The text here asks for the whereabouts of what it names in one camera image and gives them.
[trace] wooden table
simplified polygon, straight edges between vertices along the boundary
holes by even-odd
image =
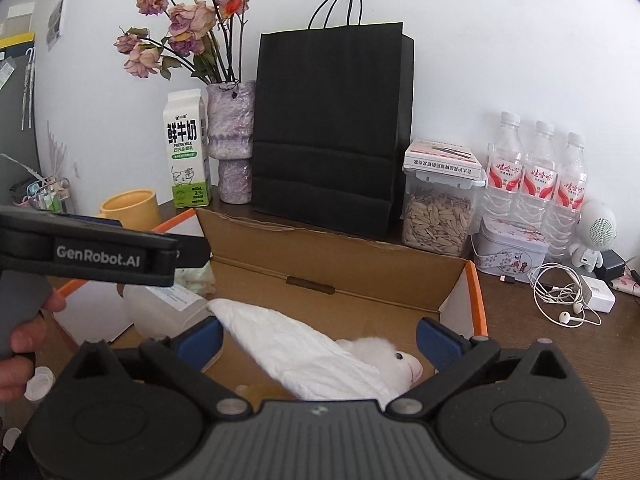
[[[229,216],[283,223],[281,219],[254,213],[249,206],[220,203],[215,195],[210,208]],[[171,204],[162,206],[168,218],[175,214]],[[394,231],[391,240],[398,240]],[[611,444],[598,475],[599,480],[640,477],[640,306],[627,294],[616,293],[616,304],[602,319],[602,326],[584,325],[567,329],[542,317],[532,299],[529,285],[508,285],[495,276],[480,274],[480,285],[489,334],[504,348],[526,348],[539,337],[553,339],[587,384],[611,425]],[[557,316],[560,309],[549,306]],[[58,375],[71,359],[72,351],[47,315],[49,336],[38,363]],[[8,407],[7,427],[23,427],[33,407],[20,399]]]

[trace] water bottle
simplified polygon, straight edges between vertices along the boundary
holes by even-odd
[[[487,188],[484,194],[482,212],[506,218],[511,213],[511,205],[522,173],[522,142],[518,134],[520,116],[502,112],[500,132],[488,147]]]
[[[560,262],[568,254],[586,184],[584,136],[569,133],[564,159],[558,168],[556,191],[542,224],[542,232],[549,242],[548,259],[551,261]]]
[[[556,154],[551,143],[554,126],[538,121],[536,135],[524,156],[520,191],[513,217],[518,222],[540,228],[556,187]]]

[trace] bag handle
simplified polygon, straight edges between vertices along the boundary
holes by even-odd
[[[311,25],[313,25],[314,19],[316,18],[316,16],[318,15],[318,13],[320,12],[320,10],[322,10],[322,8],[329,2],[329,0],[325,0],[324,2],[322,2],[322,4],[320,4],[320,6],[316,9],[316,12],[314,12],[314,15],[311,17],[311,20],[309,21],[309,25],[307,27],[307,30],[311,29]],[[324,25],[322,26],[322,28],[326,28],[327,23],[329,22],[329,17],[331,16],[331,13],[334,10],[335,4],[338,2],[338,0],[334,0],[334,2],[332,3],[331,7],[329,8],[329,12],[327,13],[327,16],[324,20]],[[351,11],[353,9],[353,0],[349,0],[349,9],[347,11],[347,25],[351,25]],[[362,23],[362,0],[360,0],[360,14],[358,16],[358,25],[360,25]]]

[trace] human hand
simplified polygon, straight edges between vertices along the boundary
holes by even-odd
[[[43,308],[60,312],[66,307],[65,298],[54,290]],[[44,343],[47,325],[41,316],[16,327],[11,334],[11,350],[17,354],[35,352]],[[14,356],[0,361],[0,404],[17,399],[24,394],[24,388],[33,375],[33,365],[26,357]]]

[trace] green label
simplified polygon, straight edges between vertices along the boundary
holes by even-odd
[[[197,155],[198,152],[176,153],[175,155],[172,155],[171,158],[177,160],[178,158],[191,158]]]
[[[206,182],[173,186],[176,207],[197,207],[209,204],[209,188]]]

